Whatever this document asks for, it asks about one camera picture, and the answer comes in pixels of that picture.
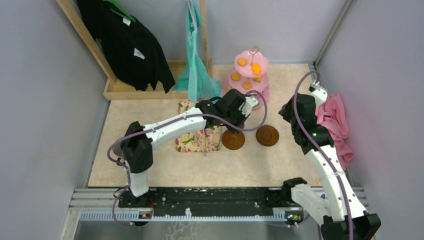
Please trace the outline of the brown saucer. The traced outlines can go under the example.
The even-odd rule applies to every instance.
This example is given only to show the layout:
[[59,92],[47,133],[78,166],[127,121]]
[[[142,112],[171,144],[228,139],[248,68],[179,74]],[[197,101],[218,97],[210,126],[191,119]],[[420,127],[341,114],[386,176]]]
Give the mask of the brown saucer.
[[241,131],[232,132],[226,130],[221,136],[224,147],[232,151],[240,149],[245,144],[245,140],[245,135]]
[[263,125],[257,129],[255,137],[260,145],[271,147],[277,144],[280,135],[275,127],[271,125]]

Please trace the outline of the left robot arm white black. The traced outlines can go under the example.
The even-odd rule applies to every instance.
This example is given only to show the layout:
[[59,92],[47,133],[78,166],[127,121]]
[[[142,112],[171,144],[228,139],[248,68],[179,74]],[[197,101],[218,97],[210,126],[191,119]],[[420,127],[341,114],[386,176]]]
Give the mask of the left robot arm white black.
[[128,126],[125,140],[114,153],[129,170],[130,200],[138,207],[149,203],[148,170],[153,165],[153,152],[170,140],[185,134],[224,125],[233,132],[244,127],[258,100],[253,95],[231,89],[222,97],[201,100],[183,113],[169,119]]

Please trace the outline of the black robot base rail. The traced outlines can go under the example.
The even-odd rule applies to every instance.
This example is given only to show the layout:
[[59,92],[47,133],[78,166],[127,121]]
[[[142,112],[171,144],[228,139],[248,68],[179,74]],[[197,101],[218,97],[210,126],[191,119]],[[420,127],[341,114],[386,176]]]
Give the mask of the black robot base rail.
[[134,196],[130,190],[115,193],[119,208],[146,208],[140,218],[153,217],[216,219],[218,221],[259,220],[297,226],[308,213],[291,203],[277,187],[151,187]]

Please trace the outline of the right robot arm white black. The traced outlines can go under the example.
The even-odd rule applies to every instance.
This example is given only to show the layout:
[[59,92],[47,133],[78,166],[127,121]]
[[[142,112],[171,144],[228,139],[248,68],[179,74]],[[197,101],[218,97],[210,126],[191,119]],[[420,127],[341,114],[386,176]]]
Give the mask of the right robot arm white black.
[[296,93],[279,114],[290,123],[294,140],[318,174],[325,197],[296,177],[283,182],[281,199],[287,206],[303,207],[325,240],[370,240],[381,220],[368,212],[354,192],[329,131],[317,123],[316,107],[312,95]]

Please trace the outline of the small brown cookie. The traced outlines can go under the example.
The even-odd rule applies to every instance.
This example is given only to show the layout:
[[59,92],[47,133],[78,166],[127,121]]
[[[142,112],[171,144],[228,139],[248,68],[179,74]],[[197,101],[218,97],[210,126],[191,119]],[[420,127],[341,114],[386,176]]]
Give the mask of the small brown cookie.
[[239,81],[241,79],[241,75],[240,75],[239,72],[233,72],[233,73],[231,73],[230,78],[233,81]]

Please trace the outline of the orange croissant pastry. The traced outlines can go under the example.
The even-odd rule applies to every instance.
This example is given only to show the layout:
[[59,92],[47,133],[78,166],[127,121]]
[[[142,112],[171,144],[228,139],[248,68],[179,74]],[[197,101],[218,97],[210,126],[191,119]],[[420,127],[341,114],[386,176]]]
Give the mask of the orange croissant pastry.
[[250,66],[251,66],[251,71],[252,71],[253,75],[255,75],[255,76],[261,75],[262,67],[259,63],[254,62]]

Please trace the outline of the yellow square biscuit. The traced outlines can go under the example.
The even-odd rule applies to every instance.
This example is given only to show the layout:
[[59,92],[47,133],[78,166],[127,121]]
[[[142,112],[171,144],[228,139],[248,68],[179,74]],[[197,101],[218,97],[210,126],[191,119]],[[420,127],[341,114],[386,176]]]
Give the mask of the yellow square biscuit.
[[263,78],[263,76],[261,75],[261,76],[258,76],[258,77],[254,77],[254,78],[253,78],[253,80],[254,80],[255,82],[260,83],[260,82],[262,81],[262,78]]

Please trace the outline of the round orange cookie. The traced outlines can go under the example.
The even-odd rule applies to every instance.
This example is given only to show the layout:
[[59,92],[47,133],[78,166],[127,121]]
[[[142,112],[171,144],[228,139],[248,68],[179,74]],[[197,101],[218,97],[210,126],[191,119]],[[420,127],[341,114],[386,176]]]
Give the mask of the round orange cookie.
[[246,80],[242,83],[241,86],[242,86],[243,89],[249,91],[253,88],[253,83],[251,81]]

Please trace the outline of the small orange pastry top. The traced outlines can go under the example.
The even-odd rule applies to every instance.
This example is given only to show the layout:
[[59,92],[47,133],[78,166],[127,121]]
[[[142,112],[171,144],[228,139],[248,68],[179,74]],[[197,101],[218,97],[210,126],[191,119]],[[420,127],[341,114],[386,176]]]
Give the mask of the small orange pastry top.
[[247,59],[246,58],[244,58],[244,57],[240,57],[240,58],[238,58],[238,60],[237,60],[237,64],[239,65],[239,66],[245,66],[246,64],[248,63],[248,61],[247,61]]

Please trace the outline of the floral serving tray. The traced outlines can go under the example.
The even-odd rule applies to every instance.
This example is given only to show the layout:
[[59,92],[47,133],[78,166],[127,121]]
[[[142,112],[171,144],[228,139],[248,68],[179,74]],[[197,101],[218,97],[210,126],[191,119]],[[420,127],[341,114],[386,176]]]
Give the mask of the floral serving tray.
[[220,126],[187,133],[175,139],[175,150],[181,153],[200,152],[206,156],[221,149],[221,134]]

